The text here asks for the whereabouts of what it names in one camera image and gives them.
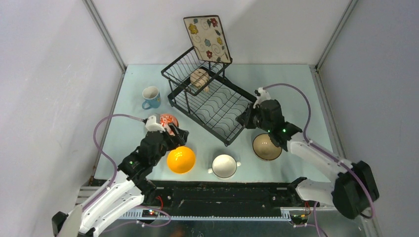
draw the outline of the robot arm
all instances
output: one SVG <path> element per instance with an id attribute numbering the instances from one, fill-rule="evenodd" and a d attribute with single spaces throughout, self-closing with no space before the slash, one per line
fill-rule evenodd
<path id="1" fill-rule="evenodd" d="M 97 237 L 110 224 L 130 209 L 145 200 L 155 197 L 156 186 L 146 179 L 154 166 L 166 154 L 179 146 L 184 146 L 189 132 L 169 123 L 167 128 L 160 125 L 160 119 L 150 116 L 146 121 L 148 130 L 140 146 L 118 165 L 116 177 L 102 185 L 84 203 L 79 236 Z M 58 212 L 52 218 L 53 232 L 57 236 L 67 214 Z"/>
<path id="2" fill-rule="evenodd" d="M 281 105 L 272 100 L 262 88 L 255 91 L 257 100 L 236 120 L 245 128 L 260 128 L 269 134 L 276 147 L 301 157 L 320 170 L 330 182 L 315 182 L 300 177 L 289 186 L 296 202 L 315 200 L 333 205 L 345 217 L 354 219 L 369 202 L 360 185 L 352 178 L 346 168 L 351 169 L 368 189 L 373 201 L 379 197 L 378 189 L 370 167 L 360 161 L 357 164 L 340 158 L 315 141 L 305 136 L 301 128 L 285 121 Z"/>

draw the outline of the gray wall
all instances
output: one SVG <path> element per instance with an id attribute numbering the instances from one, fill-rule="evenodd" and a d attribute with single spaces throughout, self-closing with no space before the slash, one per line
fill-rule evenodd
<path id="1" fill-rule="evenodd" d="M 0 1 L 0 29 L 0 236 L 51 237 L 92 172 L 121 71 L 80 0 Z"/>
<path id="2" fill-rule="evenodd" d="M 370 164 L 385 237 L 417 236 L 419 1 L 361 0 L 321 68 L 347 158 Z"/>

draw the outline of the mug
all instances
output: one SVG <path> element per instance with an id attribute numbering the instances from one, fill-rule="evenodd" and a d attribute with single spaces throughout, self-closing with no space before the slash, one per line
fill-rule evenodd
<path id="1" fill-rule="evenodd" d="M 160 92 L 159 89 L 155 86 L 149 86 L 143 90 L 143 98 L 145 101 L 143 102 L 143 109 L 149 110 L 151 108 L 158 108 L 160 106 L 161 99 L 160 99 Z"/>
<path id="2" fill-rule="evenodd" d="M 208 174 L 214 173 L 221 180 L 233 178 L 237 167 L 241 165 L 229 155 L 219 155 L 212 162 L 212 168 L 208 169 Z"/>

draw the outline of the black wire dish rack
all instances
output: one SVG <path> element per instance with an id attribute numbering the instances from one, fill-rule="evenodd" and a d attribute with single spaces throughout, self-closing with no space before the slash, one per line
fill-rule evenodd
<path id="1" fill-rule="evenodd" d="M 171 89 L 168 95 L 170 104 L 225 146 L 230 145 L 244 129 L 236 117 L 245 111 L 249 103 L 256 101 L 253 95 L 225 77 L 225 69 L 229 65 L 199 60 L 192 47 L 162 70 Z M 197 69 L 207 73 L 205 83 L 191 83 L 191 76 L 196 75 Z"/>

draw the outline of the light blue table surface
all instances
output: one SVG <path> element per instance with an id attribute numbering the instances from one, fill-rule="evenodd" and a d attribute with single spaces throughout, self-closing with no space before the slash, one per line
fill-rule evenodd
<path id="1" fill-rule="evenodd" d="M 194 168 L 183 175 L 171 172 L 167 166 L 167 156 L 154 167 L 147 176 L 151 180 L 176 181 L 221 181 L 214 174 L 208 174 L 212 160 L 220 154 L 228 154 L 240 161 L 235 176 L 229 182 L 292 182 L 298 177 L 308 177 L 315 181 L 327 181 L 327 178 L 315 167 L 304 162 L 300 157 L 282 152 L 274 161 L 262 161 L 253 152 L 253 138 L 262 130 L 243 130 L 228 147 L 188 118 L 185 114 L 170 106 L 167 95 L 170 93 L 168 80 L 161 75 L 166 65 L 129 65 L 118 96 L 114 114 L 128 114 L 140 118 L 156 114 L 172 114 L 179 121 L 181 129 L 190 132 L 186 146 L 197 157 Z M 332 150 L 325 120 L 316 93 L 313 78 L 308 65 L 237 65 L 226 69 L 226 77 L 235 85 L 253 94 L 261 86 L 273 83 L 290 83 L 301 89 L 311 104 L 312 117 L 308 135 L 325 148 Z M 157 86 L 162 97 L 162 105 L 157 109 L 144 110 L 142 91 L 148 86 Z M 273 99 L 281 103 L 286 121 L 303 128 L 307 121 L 307 105 L 300 94 L 288 87 L 274 87 L 268 90 Z M 103 150 L 119 164 L 140 143 L 146 134 L 143 123 L 116 117 L 112 119 L 106 135 Z M 96 179 L 112 176 L 111 163 L 101 156 Z"/>

